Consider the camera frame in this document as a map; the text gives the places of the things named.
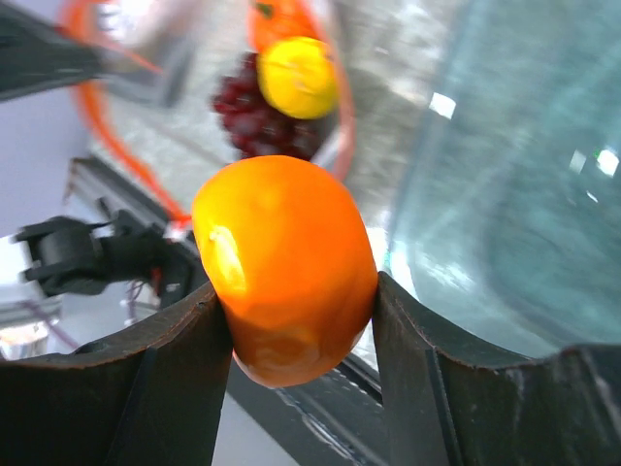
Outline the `purple grape bunch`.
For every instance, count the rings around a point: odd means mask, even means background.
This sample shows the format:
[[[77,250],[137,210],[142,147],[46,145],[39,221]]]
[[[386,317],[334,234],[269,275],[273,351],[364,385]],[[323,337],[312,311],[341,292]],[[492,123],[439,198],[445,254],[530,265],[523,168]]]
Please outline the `purple grape bunch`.
[[[257,75],[257,54],[247,52],[232,76],[220,79],[212,108],[240,159],[281,154],[310,161],[325,142],[323,120],[287,116],[268,104]]]

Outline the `clear zip top bag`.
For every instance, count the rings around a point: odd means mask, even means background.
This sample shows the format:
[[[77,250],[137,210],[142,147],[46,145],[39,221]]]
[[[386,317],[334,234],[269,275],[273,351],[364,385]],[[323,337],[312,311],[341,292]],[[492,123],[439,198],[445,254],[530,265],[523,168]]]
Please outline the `clear zip top bag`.
[[[100,75],[75,89],[95,146],[164,211],[166,237],[190,227],[200,184],[240,158],[212,108],[220,79],[236,73],[249,43],[249,1],[68,1],[61,30],[92,47]],[[338,102],[310,162],[343,179],[355,151],[349,78],[329,1],[301,1],[331,50]]]

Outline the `small orange pumpkin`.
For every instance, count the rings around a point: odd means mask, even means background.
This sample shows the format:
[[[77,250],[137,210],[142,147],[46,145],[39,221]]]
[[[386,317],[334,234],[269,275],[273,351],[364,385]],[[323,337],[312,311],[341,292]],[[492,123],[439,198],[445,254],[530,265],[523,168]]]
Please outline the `small orange pumpkin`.
[[[258,52],[289,37],[318,38],[301,1],[252,0],[248,2],[246,18],[249,43]]]

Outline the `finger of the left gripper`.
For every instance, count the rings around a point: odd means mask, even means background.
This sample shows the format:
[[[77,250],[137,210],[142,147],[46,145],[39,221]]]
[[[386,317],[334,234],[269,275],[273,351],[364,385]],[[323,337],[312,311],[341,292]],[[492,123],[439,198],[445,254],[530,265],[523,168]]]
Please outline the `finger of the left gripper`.
[[[3,101],[86,82],[101,72],[92,47],[12,3],[1,3]]]

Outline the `orange tangerine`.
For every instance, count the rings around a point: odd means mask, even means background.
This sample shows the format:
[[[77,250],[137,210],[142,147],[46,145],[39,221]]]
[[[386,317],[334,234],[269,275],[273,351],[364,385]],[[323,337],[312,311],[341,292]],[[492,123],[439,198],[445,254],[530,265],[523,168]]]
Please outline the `orange tangerine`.
[[[235,358],[252,380],[308,383],[352,351],[378,273],[355,202],[332,174],[284,155],[238,161],[200,188],[192,220]]]

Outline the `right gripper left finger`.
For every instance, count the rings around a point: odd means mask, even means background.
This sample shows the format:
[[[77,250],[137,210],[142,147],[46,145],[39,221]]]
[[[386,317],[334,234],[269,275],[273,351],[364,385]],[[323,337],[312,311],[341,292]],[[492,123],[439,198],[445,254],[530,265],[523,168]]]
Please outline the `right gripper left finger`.
[[[70,354],[1,365],[5,465],[208,465],[232,343],[209,284]]]

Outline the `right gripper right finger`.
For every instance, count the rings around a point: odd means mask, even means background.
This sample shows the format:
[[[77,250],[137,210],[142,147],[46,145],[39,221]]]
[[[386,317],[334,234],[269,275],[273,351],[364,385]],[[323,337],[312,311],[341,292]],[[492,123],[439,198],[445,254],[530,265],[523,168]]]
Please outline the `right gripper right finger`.
[[[531,359],[486,342],[378,277],[373,318],[395,465],[616,465],[620,349]]]

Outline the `yellow lemon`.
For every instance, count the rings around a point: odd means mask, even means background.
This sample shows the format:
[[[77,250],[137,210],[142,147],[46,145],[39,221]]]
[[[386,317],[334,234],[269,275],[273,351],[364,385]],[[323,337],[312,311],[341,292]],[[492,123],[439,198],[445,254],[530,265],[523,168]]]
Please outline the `yellow lemon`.
[[[337,105],[331,50],[320,40],[295,36],[272,44],[258,56],[257,76],[267,103],[288,117],[319,119]]]

